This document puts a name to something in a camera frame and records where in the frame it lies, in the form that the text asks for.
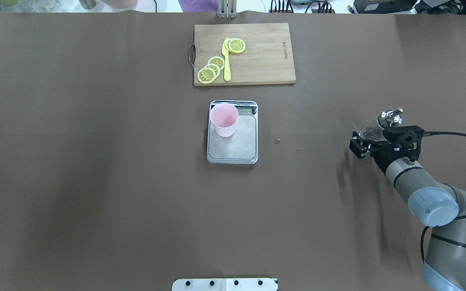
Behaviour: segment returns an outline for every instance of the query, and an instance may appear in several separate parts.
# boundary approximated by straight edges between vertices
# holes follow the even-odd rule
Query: purple cloth
[[[183,12],[199,12],[218,10],[218,0],[179,0]]]

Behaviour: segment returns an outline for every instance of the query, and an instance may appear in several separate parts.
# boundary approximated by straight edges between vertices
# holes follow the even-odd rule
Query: lemon slice
[[[241,53],[246,49],[246,43],[240,38],[230,38],[227,49],[233,53]]]
[[[214,57],[211,57],[209,60],[208,60],[208,64],[215,64],[215,65],[218,65],[218,67],[220,68],[220,70],[224,69],[224,59],[222,59],[222,57],[219,57],[218,55],[214,56]]]
[[[213,69],[213,71],[215,72],[216,76],[215,78],[218,77],[218,74],[220,74],[220,67],[218,65],[215,65],[215,64],[207,64],[204,66],[204,68],[211,68]]]
[[[217,78],[218,74],[212,68],[204,67],[197,72],[197,79],[203,84],[209,84]]]

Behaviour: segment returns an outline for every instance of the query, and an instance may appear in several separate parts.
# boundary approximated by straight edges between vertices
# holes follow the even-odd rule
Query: wooden cutting board
[[[213,83],[200,83],[197,72],[208,60],[224,57],[221,50],[226,37],[246,42],[244,52],[229,53],[231,81],[224,81],[222,70]],[[288,23],[196,25],[194,41],[196,86],[296,83]]]

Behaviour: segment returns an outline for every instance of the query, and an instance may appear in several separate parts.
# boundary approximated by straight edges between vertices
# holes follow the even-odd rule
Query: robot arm
[[[418,163],[423,134],[420,127],[388,127],[386,140],[374,141],[354,132],[350,149],[372,156],[411,212],[433,227],[424,281],[438,291],[466,291],[466,190],[436,181]]]

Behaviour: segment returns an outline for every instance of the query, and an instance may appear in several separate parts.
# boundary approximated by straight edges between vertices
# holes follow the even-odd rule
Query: knife handle
[[[224,55],[224,81],[231,80],[231,69],[229,68],[229,53]]]

